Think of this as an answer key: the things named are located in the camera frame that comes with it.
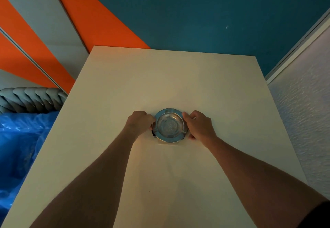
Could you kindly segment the person's right hand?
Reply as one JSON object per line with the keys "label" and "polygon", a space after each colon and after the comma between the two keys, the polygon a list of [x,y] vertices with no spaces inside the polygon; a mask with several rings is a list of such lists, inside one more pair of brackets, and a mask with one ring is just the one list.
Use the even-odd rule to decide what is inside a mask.
{"label": "person's right hand", "polygon": [[212,125],[211,118],[195,110],[189,114],[191,116],[190,139],[200,141],[205,147],[210,147],[218,142],[218,137]]}

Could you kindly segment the person's left hand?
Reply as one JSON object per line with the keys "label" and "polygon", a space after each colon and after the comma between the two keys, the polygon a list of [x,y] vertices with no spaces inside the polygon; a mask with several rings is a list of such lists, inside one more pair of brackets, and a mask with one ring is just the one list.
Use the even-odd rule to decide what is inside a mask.
{"label": "person's left hand", "polygon": [[149,129],[147,115],[148,113],[144,111],[134,111],[128,117],[122,132],[128,137],[136,140],[141,134]]}

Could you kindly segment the round metal recessed spotlight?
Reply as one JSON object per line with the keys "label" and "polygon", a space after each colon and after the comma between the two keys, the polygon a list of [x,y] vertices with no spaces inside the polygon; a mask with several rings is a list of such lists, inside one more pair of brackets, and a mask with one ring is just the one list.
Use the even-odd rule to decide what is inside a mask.
{"label": "round metal recessed spotlight", "polygon": [[188,126],[181,111],[166,108],[155,114],[155,122],[152,124],[151,132],[161,142],[173,144],[186,137]]}

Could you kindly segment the person's left forearm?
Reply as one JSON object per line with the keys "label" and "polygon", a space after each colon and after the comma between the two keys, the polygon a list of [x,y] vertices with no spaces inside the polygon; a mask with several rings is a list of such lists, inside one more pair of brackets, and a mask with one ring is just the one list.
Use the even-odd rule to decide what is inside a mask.
{"label": "person's left forearm", "polygon": [[113,228],[133,143],[124,127],[109,147],[42,211],[30,228]]}

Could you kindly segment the person's right forearm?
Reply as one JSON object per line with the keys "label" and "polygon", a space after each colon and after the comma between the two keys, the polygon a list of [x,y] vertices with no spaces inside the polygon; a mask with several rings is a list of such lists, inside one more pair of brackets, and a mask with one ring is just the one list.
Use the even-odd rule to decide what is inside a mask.
{"label": "person's right forearm", "polygon": [[288,173],[222,141],[208,147],[257,228],[297,228],[328,201]]}

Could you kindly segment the grey braided cushion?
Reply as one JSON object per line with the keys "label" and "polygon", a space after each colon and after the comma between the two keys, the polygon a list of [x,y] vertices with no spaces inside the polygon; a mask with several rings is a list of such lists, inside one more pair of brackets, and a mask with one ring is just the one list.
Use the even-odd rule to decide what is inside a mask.
{"label": "grey braided cushion", "polygon": [[0,114],[60,111],[68,95],[59,88],[16,87],[0,90]]}

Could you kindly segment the blue plastic sheet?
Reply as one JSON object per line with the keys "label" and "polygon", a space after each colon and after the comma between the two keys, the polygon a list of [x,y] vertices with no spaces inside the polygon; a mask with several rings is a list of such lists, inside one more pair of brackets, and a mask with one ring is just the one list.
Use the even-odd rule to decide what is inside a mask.
{"label": "blue plastic sheet", "polygon": [[0,227],[58,114],[0,114]]}

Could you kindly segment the black sleeve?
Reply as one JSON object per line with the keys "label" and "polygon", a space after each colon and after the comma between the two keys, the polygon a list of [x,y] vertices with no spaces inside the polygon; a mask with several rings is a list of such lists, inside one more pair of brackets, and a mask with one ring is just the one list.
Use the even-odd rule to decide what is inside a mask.
{"label": "black sleeve", "polygon": [[297,228],[330,228],[330,201],[314,208]]}

